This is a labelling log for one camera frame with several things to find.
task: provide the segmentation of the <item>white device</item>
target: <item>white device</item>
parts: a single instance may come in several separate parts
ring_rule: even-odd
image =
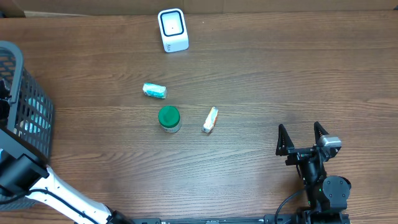
[[[185,50],[189,47],[188,32],[184,14],[180,9],[167,9],[157,15],[164,50],[167,53]]]

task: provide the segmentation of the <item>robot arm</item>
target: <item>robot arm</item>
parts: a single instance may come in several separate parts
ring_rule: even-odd
[[[296,166],[298,176],[303,180],[309,207],[299,208],[292,215],[294,224],[306,223],[349,223],[348,215],[342,211],[347,209],[347,199],[351,190],[348,179],[339,176],[327,176],[324,162],[334,158],[341,149],[341,140],[327,133],[319,122],[314,124],[315,144],[312,147],[296,149],[283,124],[279,125],[279,138],[276,148],[277,156],[287,156],[287,166]],[[277,224],[278,208],[273,218]]]
[[[112,212],[104,204],[87,198],[65,183],[36,148],[14,133],[0,127],[0,139],[3,149],[0,194],[27,197],[45,203],[77,223],[132,223],[119,212]]]

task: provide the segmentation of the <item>wood grain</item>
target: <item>wood grain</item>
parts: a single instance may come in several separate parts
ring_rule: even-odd
[[[230,12],[308,12],[393,10],[398,0],[13,0],[27,16],[31,12],[91,16],[156,15],[177,7],[186,14]]]
[[[54,100],[52,167],[76,189],[130,217],[274,213],[302,187],[274,154],[284,123],[297,147],[313,122],[343,140],[327,162],[348,178],[353,223],[398,218],[398,13],[188,15],[190,48],[165,54],[155,16],[8,19],[0,39]],[[149,98],[142,84],[168,88]],[[183,126],[157,121],[175,105]],[[220,115],[200,131],[211,106]],[[305,197],[288,203],[293,212]],[[0,223],[71,223],[37,205]]]

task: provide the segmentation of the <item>jar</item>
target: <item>jar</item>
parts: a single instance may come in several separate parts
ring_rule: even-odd
[[[174,106],[165,106],[159,111],[159,123],[167,133],[176,133],[181,128],[180,112]]]

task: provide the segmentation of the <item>gray basket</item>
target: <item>gray basket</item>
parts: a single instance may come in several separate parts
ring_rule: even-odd
[[[2,78],[11,86],[11,97],[8,99],[8,119],[1,124],[49,158],[55,112],[52,101],[24,68],[21,50],[6,41],[0,41],[0,79]],[[7,199],[0,195],[0,200]],[[0,205],[0,210],[29,208],[34,203],[33,200],[22,198],[14,203]]]

